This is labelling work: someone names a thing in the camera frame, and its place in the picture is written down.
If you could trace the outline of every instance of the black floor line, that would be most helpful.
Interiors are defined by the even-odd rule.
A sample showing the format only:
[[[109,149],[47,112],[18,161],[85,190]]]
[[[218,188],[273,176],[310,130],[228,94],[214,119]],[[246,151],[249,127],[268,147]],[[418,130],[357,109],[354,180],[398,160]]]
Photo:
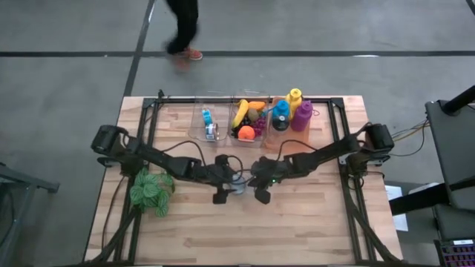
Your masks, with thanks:
[[[145,10],[145,16],[143,18],[142,29],[140,29],[139,40],[137,41],[137,47],[135,48],[134,59],[132,59],[131,69],[128,72],[127,82],[125,83],[125,90],[123,96],[130,96],[134,87],[135,77],[137,76],[137,70],[139,69],[140,53],[143,51],[145,39],[147,37],[148,26],[150,25],[151,15],[154,11],[155,0],[148,0],[147,9]]]
[[[145,34],[137,44],[138,51],[91,51],[91,52],[0,52],[0,57],[44,57],[44,58],[62,58],[62,57],[134,57],[131,70],[138,67],[140,58],[162,58],[166,56],[163,51],[143,51],[143,42]],[[203,51],[205,57],[425,57],[425,56],[475,56],[475,50],[440,50],[440,51]]]
[[[472,10],[473,15],[475,16],[474,0],[466,0],[466,1],[467,1],[467,4],[468,4],[468,7],[470,8],[470,10]]]

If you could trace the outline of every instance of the person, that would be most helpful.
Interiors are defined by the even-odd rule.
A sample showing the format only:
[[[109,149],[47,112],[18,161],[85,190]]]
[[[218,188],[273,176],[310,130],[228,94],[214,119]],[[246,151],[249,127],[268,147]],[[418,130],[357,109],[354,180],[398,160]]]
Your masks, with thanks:
[[[203,54],[190,47],[197,33],[198,0],[166,0],[171,11],[177,17],[177,35],[166,45],[166,52],[177,60],[179,65],[185,64],[183,58],[201,60]]]

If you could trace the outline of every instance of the green plant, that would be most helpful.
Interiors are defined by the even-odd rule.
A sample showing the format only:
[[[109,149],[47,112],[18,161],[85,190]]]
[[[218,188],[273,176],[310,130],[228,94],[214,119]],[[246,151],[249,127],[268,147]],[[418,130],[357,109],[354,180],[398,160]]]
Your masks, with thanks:
[[[135,176],[130,197],[131,202],[138,205],[142,212],[147,208],[155,208],[155,215],[165,217],[168,213],[168,202],[174,192],[175,185],[170,174],[150,174],[147,168],[143,168]]]

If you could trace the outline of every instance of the gray floor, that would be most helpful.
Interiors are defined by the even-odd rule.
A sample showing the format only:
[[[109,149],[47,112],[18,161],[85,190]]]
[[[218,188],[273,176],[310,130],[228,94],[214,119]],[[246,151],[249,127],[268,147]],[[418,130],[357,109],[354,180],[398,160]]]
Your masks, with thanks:
[[[0,0],[0,52],[132,51],[146,5]],[[200,26],[196,45],[203,50],[475,50],[475,16],[464,0],[201,0]],[[173,31],[173,17],[158,0],[144,50],[160,50]],[[18,266],[82,259],[104,172],[89,145],[99,125],[116,123],[131,62],[0,57],[0,162],[62,184],[57,195],[37,194]],[[282,94],[293,87],[358,94],[371,121],[397,131],[424,119],[426,101],[451,98],[475,83],[475,57],[208,58],[192,67],[177,73],[165,59],[141,59],[132,95],[244,88]],[[384,165],[387,180],[442,180],[426,137],[421,152]],[[420,142],[420,135],[398,142],[394,153]],[[407,236],[400,235],[406,259],[436,263],[430,240]]]

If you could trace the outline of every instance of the wooden tabletop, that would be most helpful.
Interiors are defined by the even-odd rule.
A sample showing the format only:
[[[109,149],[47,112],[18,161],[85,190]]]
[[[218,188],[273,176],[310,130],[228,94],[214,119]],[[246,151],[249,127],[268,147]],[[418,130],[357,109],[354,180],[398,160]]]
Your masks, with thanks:
[[[361,96],[342,96],[351,132],[368,121]],[[142,97],[125,97],[118,126],[131,135],[137,134]],[[310,123],[309,143],[317,148],[333,141],[326,104],[314,104],[320,112]],[[164,105],[159,112],[154,147],[164,149],[189,139],[193,105]],[[240,157],[245,168],[262,155],[275,158],[274,151],[225,145],[214,148],[202,145],[208,164],[218,154]],[[183,145],[172,156],[200,158],[197,149]],[[152,172],[160,172],[152,165]],[[119,167],[105,173],[86,260],[101,249],[102,228],[112,194],[122,177]],[[286,179],[273,185],[271,203],[261,204],[247,188],[244,195],[229,195],[225,205],[213,205],[215,188],[176,181],[177,191],[171,198],[169,214],[157,218],[154,211],[142,216],[136,264],[236,265],[236,264],[332,264],[354,263],[347,215],[336,160],[320,165],[308,177]],[[106,231],[109,240],[119,226],[126,182],[122,183]],[[398,237],[387,201],[383,179],[378,174],[365,177],[364,198],[370,224],[381,241],[398,258],[402,258]],[[125,237],[127,256],[130,234]],[[358,238],[367,258],[363,234]]]

